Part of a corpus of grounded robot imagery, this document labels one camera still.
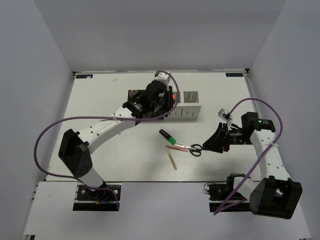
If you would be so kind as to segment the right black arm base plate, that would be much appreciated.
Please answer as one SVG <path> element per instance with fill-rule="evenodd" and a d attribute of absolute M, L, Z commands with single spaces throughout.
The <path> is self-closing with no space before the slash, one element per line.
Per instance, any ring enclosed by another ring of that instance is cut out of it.
<path fill-rule="evenodd" d="M 211 213 L 214 213 L 232 192 L 232 190 L 227 189 L 226 182 L 207 182 L 203 185 L 203 191 L 208 195 L 209 211 Z M 240 204 L 227 208 L 222 212 L 250 212 L 249 202 L 246 200 Z"/>

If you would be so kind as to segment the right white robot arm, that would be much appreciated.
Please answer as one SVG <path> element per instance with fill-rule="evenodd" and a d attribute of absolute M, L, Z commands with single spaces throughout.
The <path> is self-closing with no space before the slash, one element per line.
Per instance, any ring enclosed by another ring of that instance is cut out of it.
<path fill-rule="evenodd" d="M 221 109 L 215 133 L 202 145 L 203 150 L 215 153 L 228 152 L 231 145 L 252 145 L 256 156 L 261 158 L 258 166 L 260 181 L 254 182 L 245 174 L 232 173 L 225 183 L 207 186 L 211 211 L 218 209 L 218 202 L 228 200 L 232 211 L 250 211 L 254 215 L 291 219 L 303 189 L 300 182 L 293 181 L 281 159 L 274 123 L 259 118 L 256 112 L 241 116 L 241 126 L 232 123 L 232 116 Z"/>

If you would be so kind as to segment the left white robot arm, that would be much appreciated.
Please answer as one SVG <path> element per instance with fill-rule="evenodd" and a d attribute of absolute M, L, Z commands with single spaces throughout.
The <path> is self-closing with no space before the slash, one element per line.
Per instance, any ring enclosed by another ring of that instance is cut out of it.
<path fill-rule="evenodd" d="M 102 177 L 93 167 L 91 154 L 106 141 L 140 123 L 141 119 L 163 119 L 173 108 L 172 87 L 153 80 L 144 90 L 131 96 L 110 120 L 101 120 L 80 131 L 67 130 L 62 137 L 58 157 L 73 177 L 89 186 L 88 193 L 99 200 L 105 196 Z"/>

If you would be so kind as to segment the green cap black highlighter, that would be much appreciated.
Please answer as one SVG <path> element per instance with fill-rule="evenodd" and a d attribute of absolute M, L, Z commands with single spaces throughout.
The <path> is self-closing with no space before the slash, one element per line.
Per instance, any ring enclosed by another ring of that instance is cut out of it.
<path fill-rule="evenodd" d="M 177 140 L 176 140 L 174 137 L 172 137 L 169 133 L 167 133 L 165 130 L 160 129 L 160 130 L 159 130 L 159 133 L 160 133 L 170 144 L 174 145 L 174 144 L 177 142 Z"/>

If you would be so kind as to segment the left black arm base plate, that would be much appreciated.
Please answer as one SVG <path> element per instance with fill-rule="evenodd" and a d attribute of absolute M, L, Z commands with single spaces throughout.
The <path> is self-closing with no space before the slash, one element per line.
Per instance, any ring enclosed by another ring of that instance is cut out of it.
<path fill-rule="evenodd" d="M 120 205 L 121 198 L 121 183 L 107 183 L 103 187 L 112 190 L 92 191 L 83 185 L 78 185 L 74 197 L 73 211 L 85 212 L 118 212 L 118 204 Z"/>

